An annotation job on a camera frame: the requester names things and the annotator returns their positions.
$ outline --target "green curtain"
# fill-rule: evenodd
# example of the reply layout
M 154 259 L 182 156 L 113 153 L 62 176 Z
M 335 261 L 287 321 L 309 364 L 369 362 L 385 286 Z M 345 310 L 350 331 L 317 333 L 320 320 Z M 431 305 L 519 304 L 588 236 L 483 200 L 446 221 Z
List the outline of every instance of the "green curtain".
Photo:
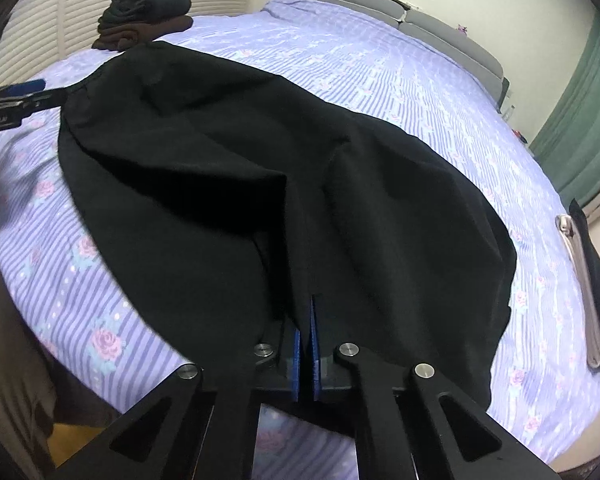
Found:
M 530 148 L 564 205 L 575 198 L 584 206 L 600 191 L 600 14 L 569 85 Z

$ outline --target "brown pants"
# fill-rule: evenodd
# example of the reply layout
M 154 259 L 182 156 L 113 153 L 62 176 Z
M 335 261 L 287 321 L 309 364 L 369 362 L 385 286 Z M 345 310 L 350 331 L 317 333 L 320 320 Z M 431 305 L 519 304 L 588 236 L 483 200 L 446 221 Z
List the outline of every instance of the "brown pants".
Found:
M 32 480 L 53 471 L 54 422 L 102 428 L 119 413 L 38 342 L 0 274 L 0 442 Z

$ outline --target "black folded garment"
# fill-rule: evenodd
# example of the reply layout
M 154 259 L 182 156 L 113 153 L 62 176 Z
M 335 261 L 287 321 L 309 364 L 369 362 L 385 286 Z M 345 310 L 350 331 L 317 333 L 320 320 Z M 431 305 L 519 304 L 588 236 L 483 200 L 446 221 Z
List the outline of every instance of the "black folded garment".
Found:
M 187 358 L 229 373 L 284 317 L 306 345 L 319 297 L 325 355 L 355 342 L 430 363 L 488 407 L 515 250 L 416 137 L 157 41 L 70 89 L 59 156 L 107 267 Z
M 587 270 L 589 271 L 593 303 L 600 323 L 600 256 L 589 236 L 587 217 L 576 200 L 572 200 L 569 204 L 569 215 L 575 222 L 578 232 L 580 233 L 580 238 L 582 239 L 582 249 L 587 264 Z
M 98 19 L 99 28 L 123 23 L 158 23 L 189 12 L 191 0 L 111 0 Z

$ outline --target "metal screw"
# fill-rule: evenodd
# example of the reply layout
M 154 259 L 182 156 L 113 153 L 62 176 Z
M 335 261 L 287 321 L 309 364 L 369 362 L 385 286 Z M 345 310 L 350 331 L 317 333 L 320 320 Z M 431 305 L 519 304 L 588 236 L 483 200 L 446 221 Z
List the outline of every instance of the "metal screw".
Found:
M 273 354 L 273 347 L 268 343 L 258 343 L 253 347 L 253 353 L 258 357 L 269 357 Z
M 178 368 L 178 377 L 193 379 L 198 374 L 198 367 L 193 363 L 186 363 Z
M 347 357 L 353 357 L 360 352 L 360 348 L 355 343 L 342 343 L 339 350 L 342 355 Z
M 416 366 L 416 375 L 418 377 L 422 377 L 423 379 L 429 379 L 430 377 L 433 377 L 435 372 L 436 371 L 433 369 L 433 366 L 426 363 L 420 363 Z

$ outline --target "bed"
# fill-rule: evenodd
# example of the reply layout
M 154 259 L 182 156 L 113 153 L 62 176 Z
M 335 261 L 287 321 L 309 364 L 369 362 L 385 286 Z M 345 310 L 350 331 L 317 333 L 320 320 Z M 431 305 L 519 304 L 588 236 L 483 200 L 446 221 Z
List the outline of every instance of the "bed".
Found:
M 580 288 L 554 224 L 564 209 L 499 116 L 498 88 L 401 31 L 404 23 L 329 1 L 271 0 L 254 14 L 198 17 L 163 40 L 280 74 L 325 101 L 396 124 L 484 193 L 518 253 L 488 413 L 550 462 L 600 410 Z M 50 88 L 66 86 L 115 55 L 83 50 L 38 76 Z M 58 128 L 56 108 L 0 133 L 0 269 L 39 340 L 125 412 L 195 356 L 179 355 L 142 322 L 101 261 L 62 179 Z M 254 477 L 357 478 L 354 444 L 265 407 Z

